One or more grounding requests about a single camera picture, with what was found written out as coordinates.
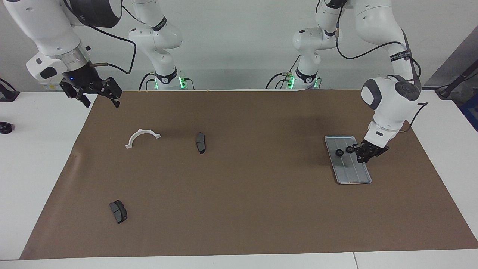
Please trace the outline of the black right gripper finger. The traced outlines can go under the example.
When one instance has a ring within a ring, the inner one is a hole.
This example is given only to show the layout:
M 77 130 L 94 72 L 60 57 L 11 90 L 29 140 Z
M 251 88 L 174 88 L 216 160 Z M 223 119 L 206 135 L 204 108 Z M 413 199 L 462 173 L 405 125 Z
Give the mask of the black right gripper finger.
M 82 90 L 76 91 L 76 89 L 69 83 L 60 83 L 60 87 L 68 98 L 76 99 L 81 102 L 85 107 L 90 107 L 91 101 L 84 95 Z
M 102 97 L 110 99 L 116 108 L 118 108 L 121 104 L 120 98 L 122 90 L 114 78 L 101 80 L 98 94 Z

